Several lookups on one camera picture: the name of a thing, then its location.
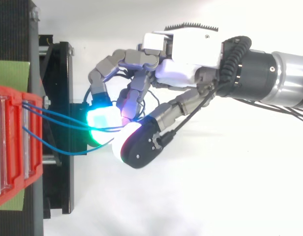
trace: blue cable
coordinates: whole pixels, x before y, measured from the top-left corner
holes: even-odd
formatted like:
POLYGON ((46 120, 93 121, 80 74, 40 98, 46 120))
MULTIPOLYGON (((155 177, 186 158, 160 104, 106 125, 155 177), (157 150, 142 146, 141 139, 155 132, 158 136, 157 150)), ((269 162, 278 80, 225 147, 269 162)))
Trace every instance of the blue cable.
POLYGON ((35 134, 33 134, 32 132, 30 132, 28 129, 26 129, 25 127, 23 127, 23 130, 25 130, 27 133, 29 133, 31 136, 33 136, 35 139, 37 139, 38 141, 42 142, 45 146, 49 147, 50 149, 58 152, 58 153, 61 153, 61 154, 64 154, 64 155, 68 155, 68 156, 78 156, 78 155, 84 155, 84 154, 87 154, 91 151, 96 151, 100 148, 103 148, 104 146, 107 146, 112 140, 110 140, 109 142, 103 144, 103 145, 100 145, 98 147, 95 147, 93 149, 90 149, 90 150, 87 150, 87 151, 81 151, 81 152, 67 152, 67 151, 63 151, 63 150, 60 150, 54 146, 52 146, 51 144, 48 144, 46 141, 42 140, 41 138, 39 138, 38 136, 36 136, 35 134))
MULTIPOLYGON (((86 124, 86 123, 83 123, 83 122, 81 122, 81 121, 79 121, 79 120, 77 120, 77 119, 74 119, 74 118, 72 118, 72 117, 68 117, 68 116, 66 116, 66 115, 63 115, 63 114, 61 114, 61 113, 57 113, 57 112, 49 111, 49 110, 46 110, 46 109, 42 109, 42 108, 40 108, 40 107, 37 107, 37 106, 35 106, 35 105, 33 105, 33 104, 30 104, 30 103, 27 103, 27 102, 23 102, 23 104, 26 105, 26 106, 29 106, 29 107, 33 107, 33 108, 35 108, 35 109, 37 109, 37 110, 39 110, 39 111, 42 111, 42 112, 45 112, 45 113, 49 113, 49 114, 52 114, 52 115, 55 115, 55 116, 58 116, 58 117, 62 117, 62 118, 64 118, 64 119, 68 119, 68 120, 70 120, 70 121, 76 122, 76 123, 78 123, 78 124, 80 124, 80 125, 90 127, 90 126, 89 126, 88 124, 86 124)), ((101 128, 101 129, 120 129, 120 128, 123 128, 123 127, 124 127, 124 126, 118 126, 118 127, 107 127, 107 128, 101 128)))
POLYGON ((53 122, 55 124, 62 125, 64 127, 71 128, 71 129, 78 129, 78 130, 83 130, 83 131, 97 130, 97 131, 106 132, 106 133, 115 133, 115 132, 119 132, 120 131, 120 130, 103 130, 101 128, 91 128, 91 127, 89 127, 89 128, 78 127, 78 126, 75 126, 75 125, 70 125, 70 124, 63 123, 63 122, 58 121, 56 119, 53 119, 51 117, 47 117, 47 116, 45 116, 43 114, 40 114, 40 113, 38 113, 38 112, 30 109, 29 107, 24 106, 24 105, 23 105, 23 108, 26 109, 26 110, 28 110, 28 111, 30 111, 30 112, 32 112, 32 113, 34 113, 34 114, 36 114, 39 117, 42 117, 42 118, 48 120, 48 121, 51 121, 51 122, 53 122))

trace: black cylinder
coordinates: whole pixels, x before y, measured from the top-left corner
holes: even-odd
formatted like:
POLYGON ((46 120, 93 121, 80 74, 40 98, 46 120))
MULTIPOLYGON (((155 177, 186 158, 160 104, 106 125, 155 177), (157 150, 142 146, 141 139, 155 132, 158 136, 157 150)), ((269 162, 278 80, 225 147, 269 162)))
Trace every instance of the black cylinder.
MULTIPOLYGON (((224 58, 231 53, 232 43, 225 43, 224 58)), ((272 90, 277 79, 277 65, 271 54, 248 51, 237 67, 229 85, 218 96, 260 101, 272 90)))

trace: illuminated object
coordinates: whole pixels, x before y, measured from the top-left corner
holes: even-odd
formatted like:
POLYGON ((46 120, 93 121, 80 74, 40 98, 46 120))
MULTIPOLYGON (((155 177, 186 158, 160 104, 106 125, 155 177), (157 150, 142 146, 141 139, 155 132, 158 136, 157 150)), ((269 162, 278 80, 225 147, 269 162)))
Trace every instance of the illuminated object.
MULTIPOLYGON (((107 128, 122 126, 119 108, 115 106, 100 107, 87 112, 87 123, 91 127, 107 128)), ((91 137, 98 144, 105 144, 114 138, 116 133, 107 133, 97 130, 90 131, 91 137)))
POLYGON ((130 137, 138 128, 142 125, 137 122, 131 122, 127 124, 120 132, 115 136, 112 143, 112 151, 116 158, 122 161, 121 158, 121 149, 125 141, 130 137))

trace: black cable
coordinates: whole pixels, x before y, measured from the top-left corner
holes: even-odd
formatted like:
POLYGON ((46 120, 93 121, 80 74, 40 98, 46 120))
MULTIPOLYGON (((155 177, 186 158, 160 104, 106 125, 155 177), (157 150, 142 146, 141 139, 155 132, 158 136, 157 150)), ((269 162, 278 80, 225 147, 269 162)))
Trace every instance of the black cable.
POLYGON ((292 115, 294 116, 295 118, 301 120, 303 122, 303 119, 301 117, 303 117, 302 114, 296 112, 294 109, 292 108, 289 108, 289 107, 284 107, 285 109, 281 108, 281 107, 278 107, 278 106, 275 106, 275 105, 268 105, 268 106, 271 106, 271 107, 267 107, 267 106, 264 106, 264 105, 261 105, 261 104, 256 104, 254 102, 249 102, 249 101, 245 101, 245 100, 242 100, 242 99, 235 99, 239 102, 242 102, 242 103, 245 103, 245 104, 248 104, 248 105, 251 105, 251 106, 254 106, 254 107, 259 107, 259 108, 263 108, 263 109, 266 109, 266 110, 269 110, 269 111, 274 111, 274 112, 279 112, 279 113, 283 113, 283 114, 288 114, 288 115, 292 115))
POLYGON ((84 102, 87 102, 87 98, 88 98, 90 92, 91 92, 91 88, 89 87, 89 89, 87 90, 87 92, 86 92, 86 94, 85 94, 84 102))
POLYGON ((303 112, 303 109, 300 109, 300 108, 295 108, 295 110, 303 112))
MULTIPOLYGON (((131 79, 131 77, 132 77, 132 74, 131 74, 131 73, 129 73, 127 70, 121 70, 121 71, 122 71, 125 75, 120 74, 120 73, 115 74, 114 76, 112 76, 111 78, 109 78, 108 80, 106 80, 105 83, 108 82, 109 80, 111 80, 111 79, 112 79, 113 77, 115 77, 115 76, 121 76, 121 77, 126 78, 126 79, 128 79, 128 80, 131 79)), ((91 87, 89 87, 89 89, 87 90, 87 92, 86 92, 86 94, 85 94, 85 96, 84 96, 84 102, 87 102, 87 98, 88 98, 90 92, 91 92, 91 87)))
POLYGON ((143 100, 143 108, 142 108, 142 111, 140 112, 140 114, 138 115, 138 118, 145 112, 145 107, 146 107, 146 102, 145 102, 145 100, 143 100))
POLYGON ((160 101, 159 101, 159 99, 156 97, 156 95, 155 95, 152 91, 150 91, 150 90, 148 90, 148 92, 157 100, 158 105, 160 105, 160 101))
POLYGON ((286 111, 286 110, 281 110, 281 109, 277 109, 277 108, 271 108, 271 107, 267 107, 267 106, 264 106, 264 105, 261 105, 261 104, 257 104, 257 103, 254 103, 254 102, 249 102, 249 101, 245 101, 245 100, 242 100, 242 99, 235 99, 239 102, 242 102, 242 103, 245 103, 245 104, 248 104, 248 105, 251 105, 251 106, 254 106, 254 107, 259 107, 259 108, 263 108, 265 110, 269 110, 269 111, 273 111, 273 112, 279 112, 279 113, 284 113, 284 114, 289 114, 291 115, 291 112, 289 111, 286 111))
POLYGON ((252 41, 249 37, 237 36, 230 38, 225 42, 238 42, 230 55, 225 59, 225 62, 220 69, 220 81, 227 83, 232 80, 239 63, 246 52, 250 49, 252 41))
POLYGON ((175 135, 204 105, 207 101, 219 90, 221 87, 225 86, 226 84, 221 84, 220 86, 214 88, 209 94, 204 98, 204 100, 191 112, 187 118, 185 118, 174 130, 173 134, 175 135))
POLYGON ((118 73, 118 74, 115 74, 114 76, 110 77, 109 79, 105 80, 105 83, 108 82, 108 81, 110 81, 115 76, 121 76, 121 77, 123 77, 125 79, 128 79, 128 80, 131 79, 131 77, 129 77, 127 75, 123 75, 123 74, 118 73))
POLYGON ((289 108, 289 107, 285 107, 285 109, 287 109, 288 111, 294 113, 295 115, 303 118, 303 114, 300 114, 299 112, 296 112, 294 109, 289 108))

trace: red plastic bin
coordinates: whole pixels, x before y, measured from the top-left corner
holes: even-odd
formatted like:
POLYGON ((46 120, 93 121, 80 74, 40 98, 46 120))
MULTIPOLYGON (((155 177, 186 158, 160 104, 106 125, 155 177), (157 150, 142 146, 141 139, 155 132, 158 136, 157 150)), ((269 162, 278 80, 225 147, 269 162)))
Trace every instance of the red plastic bin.
MULTIPOLYGON (((0 205, 42 175, 42 144, 30 138, 30 174, 24 176, 23 100, 42 107, 39 96, 0 86, 0 205)), ((42 118, 30 113, 29 130, 42 138, 42 118)))

